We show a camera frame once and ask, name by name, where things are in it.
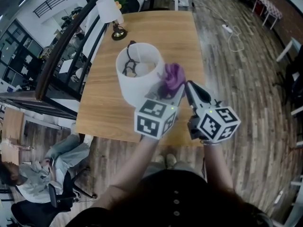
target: ceiling light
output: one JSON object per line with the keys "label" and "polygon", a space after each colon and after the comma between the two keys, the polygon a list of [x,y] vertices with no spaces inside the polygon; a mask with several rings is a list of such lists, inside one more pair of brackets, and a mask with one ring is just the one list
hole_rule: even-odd
{"label": "ceiling light", "polygon": [[25,1],[26,1],[26,0],[21,0],[21,1],[19,2],[19,7],[20,7],[23,3],[25,3]]}

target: white cord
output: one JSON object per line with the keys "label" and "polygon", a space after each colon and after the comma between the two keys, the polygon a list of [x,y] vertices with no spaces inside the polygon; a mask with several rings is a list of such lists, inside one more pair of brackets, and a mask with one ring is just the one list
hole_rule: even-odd
{"label": "white cord", "polygon": [[[209,8],[209,7],[206,6],[205,4],[202,4],[202,6],[198,6],[198,7],[205,7],[205,8],[207,8],[207,9],[211,10],[213,13],[215,13],[216,15],[218,15],[218,16],[220,17],[220,19],[221,19],[222,21],[224,21],[224,23],[226,23],[226,25],[228,25],[228,23],[229,23],[228,20],[225,20],[225,19],[221,16],[221,14],[219,14],[219,13],[218,13],[217,11],[215,11],[214,9]],[[239,29],[239,27],[238,27],[238,26],[233,26],[233,27],[232,27],[232,33],[231,33],[231,35],[229,36],[229,38],[228,38],[228,40],[227,40],[228,48],[229,48],[229,50],[230,50],[231,52],[240,52],[240,51],[243,51],[243,50],[245,49],[245,48],[244,48],[244,43],[243,43],[243,41],[242,41],[241,38],[240,38],[240,34],[242,34],[242,32],[241,32],[241,30]],[[238,50],[236,50],[236,51],[234,51],[233,49],[231,49],[231,38],[232,38],[233,35],[237,36],[237,38],[238,38],[240,44],[242,44],[242,48],[241,48],[241,49],[238,49]]]}

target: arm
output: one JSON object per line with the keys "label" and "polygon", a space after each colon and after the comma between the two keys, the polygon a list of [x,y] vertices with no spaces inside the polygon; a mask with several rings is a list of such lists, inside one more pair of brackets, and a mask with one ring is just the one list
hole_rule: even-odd
{"label": "arm", "polygon": [[113,200],[117,200],[132,191],[141,181],[148,164],[157,148],[158,140],[144,137],[131,157],[110,180],[109,187],[92,207],[108,209]]}
{"label": "arm", "polygon": [[233,189],[232,176],[227,168],[222,147],[205,144],[204,155],[207,182],[216,188]]}

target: lamp base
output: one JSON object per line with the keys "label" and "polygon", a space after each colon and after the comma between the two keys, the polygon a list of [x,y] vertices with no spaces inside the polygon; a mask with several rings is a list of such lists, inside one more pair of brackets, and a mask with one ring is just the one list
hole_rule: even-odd
{"label": "lamp base", "polygon": [[114,32],[112,34],[113,40],[122,40],[127,36],[127,31],[125,29],[121,29],[121,32]]}

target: table lamp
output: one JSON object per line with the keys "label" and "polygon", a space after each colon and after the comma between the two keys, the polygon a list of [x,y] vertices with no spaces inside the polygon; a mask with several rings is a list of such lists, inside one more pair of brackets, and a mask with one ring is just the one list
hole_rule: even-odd
{"label": "table lamp", "polygon": [[117,22],[115,22],[117,19],[119,19],[122,16],[122,13],[120,9],[118,9],[116,3],[114,0],[98,0],[96,2],[96,6],[98,8],[98,12],[100,15],[101,22],[110,23],[114,22],[113,25],[113,34],[112,39],[113,40],[122,40],[126,37],[127,31],[123,29]]}

